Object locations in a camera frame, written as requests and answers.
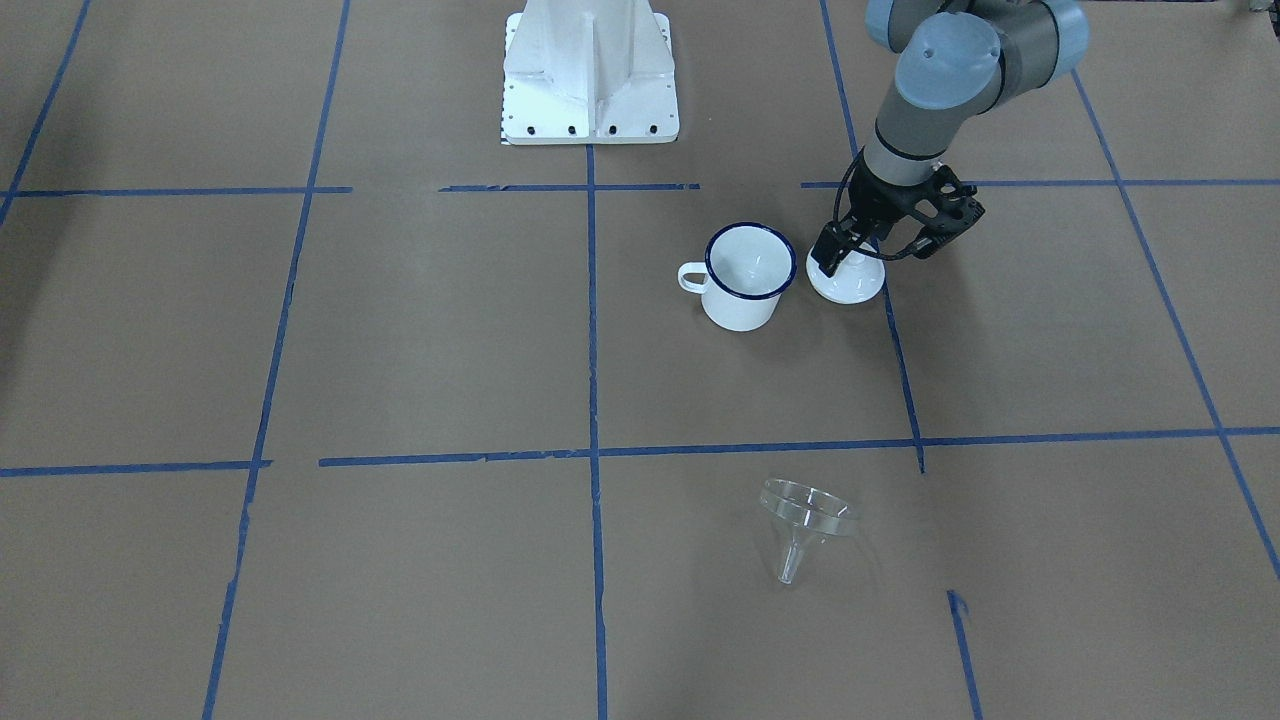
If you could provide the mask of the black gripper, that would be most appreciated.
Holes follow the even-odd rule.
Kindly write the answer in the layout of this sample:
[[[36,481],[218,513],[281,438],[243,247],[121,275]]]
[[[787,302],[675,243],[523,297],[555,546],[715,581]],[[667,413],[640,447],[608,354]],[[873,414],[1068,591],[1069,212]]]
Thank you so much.
[[[933,172],[911,186],[891,184],[870,172],[855,172],[846,187],[849,211],[837,217],[836,224],[822,227],[809,252],[815,272],[823,277],[835,277],[854,252],[881,261],[925,260],[986,214],[977,199],[977,187],[961,182],[952,172]],[[878,243],[905,219],[920,225],[915,238],[897,251],[879,251]]]

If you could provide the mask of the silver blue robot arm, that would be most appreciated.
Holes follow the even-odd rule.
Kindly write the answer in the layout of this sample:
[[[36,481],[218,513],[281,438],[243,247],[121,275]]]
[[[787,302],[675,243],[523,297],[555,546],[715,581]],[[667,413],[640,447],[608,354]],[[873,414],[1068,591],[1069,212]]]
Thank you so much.
[[[1052,83],[1087,54],[1078,1],[872,1],[867,32],[893,78],[810,252],[835,278],[852,256],[925,259],[984,213],[942,156],[972,119]]]

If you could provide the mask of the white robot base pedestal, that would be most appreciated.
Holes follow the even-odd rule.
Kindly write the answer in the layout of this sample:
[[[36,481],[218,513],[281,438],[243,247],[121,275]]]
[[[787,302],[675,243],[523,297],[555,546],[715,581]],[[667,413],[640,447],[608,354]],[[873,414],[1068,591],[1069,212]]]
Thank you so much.
[[[680,136],[672,27],[649,1],[527,1],[506,18],[503,73],[504,143]]]

